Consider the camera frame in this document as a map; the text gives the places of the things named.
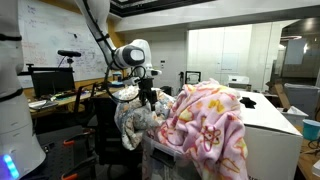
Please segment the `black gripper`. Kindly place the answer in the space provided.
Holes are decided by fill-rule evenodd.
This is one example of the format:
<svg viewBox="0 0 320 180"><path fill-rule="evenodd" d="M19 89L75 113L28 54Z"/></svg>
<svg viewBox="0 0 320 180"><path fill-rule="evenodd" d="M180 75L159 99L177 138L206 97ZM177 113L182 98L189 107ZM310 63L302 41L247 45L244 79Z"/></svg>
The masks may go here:
<svg viewBox="0 0 320 180"><path fill-rule="evenodd" d="M157 101L157 94L155 90L152 90L153 79L145 78L142 79L139 83L139 100L145 104L146 102L150 103L151 110L155 111L155 102Z"/></svg>

